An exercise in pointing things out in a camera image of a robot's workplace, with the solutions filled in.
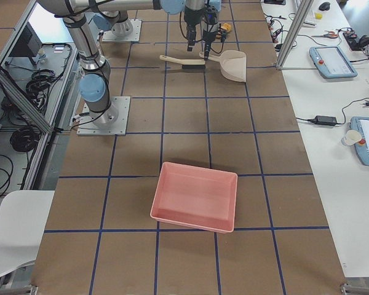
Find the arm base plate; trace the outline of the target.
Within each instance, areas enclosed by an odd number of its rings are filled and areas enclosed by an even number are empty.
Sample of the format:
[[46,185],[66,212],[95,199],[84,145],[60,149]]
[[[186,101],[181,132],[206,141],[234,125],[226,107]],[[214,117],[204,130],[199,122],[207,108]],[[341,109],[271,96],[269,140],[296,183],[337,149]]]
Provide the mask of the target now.
[[79,136],[125,136],[130,109],[129,96],[112,96],[111,107],[100,117],[91,112],[80,118]]
[[127,19],[124,22],[116,23],[110,31],[104,32],[103,42],[139,42],[142,20]]

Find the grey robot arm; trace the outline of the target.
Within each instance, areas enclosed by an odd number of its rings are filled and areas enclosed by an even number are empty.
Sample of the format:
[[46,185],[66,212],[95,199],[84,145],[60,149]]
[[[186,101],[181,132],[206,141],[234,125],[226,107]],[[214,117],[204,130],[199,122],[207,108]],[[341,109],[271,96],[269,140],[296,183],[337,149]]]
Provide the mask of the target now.
[[80,55],[84,77],[79,83],[79,93],[89,108],[91,124],[98,128],[112,127],[119,118],[109,94],[111,67],[98,48],[86,12],[93,12],[109,25],[110,30],[127,25],[128,10],[163,10],[167,14],[184,12],[190,44],[196,41],[196,26],[202,21],[205,1],[39,1],[46,11],[63,20]]
[[[204,59],[214,52],[212,44],[219,39],[223,44],[227,30],[219,23],[220,1],[154,1],[155,10],[164,10],[169,15],[179,15],[179,21],[186,23],[186,28],[179,24],[182,37],[187,41],[187,51],[191,52],[198,42],[204,43]],[[133,32],[127,10],[100,10],[95,8],[93,21],[102,31],[110,31],[117,37],[124,37]]]

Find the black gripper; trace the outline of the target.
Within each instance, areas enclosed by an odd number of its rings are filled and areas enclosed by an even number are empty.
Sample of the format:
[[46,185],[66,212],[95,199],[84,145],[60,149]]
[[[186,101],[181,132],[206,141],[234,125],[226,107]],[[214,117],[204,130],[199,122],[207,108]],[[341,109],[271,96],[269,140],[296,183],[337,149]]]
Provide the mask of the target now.
[[202,40],[204,41],[204,60],[208,60],[211,43],[218,32],[218,10],[215,6],[205,6],[202,16]]
[[186,38],[188,40],[187,51],[192,51],[196,42],[196,26],[202,18],[202,9],[184,8],[184,21],[186,22]]

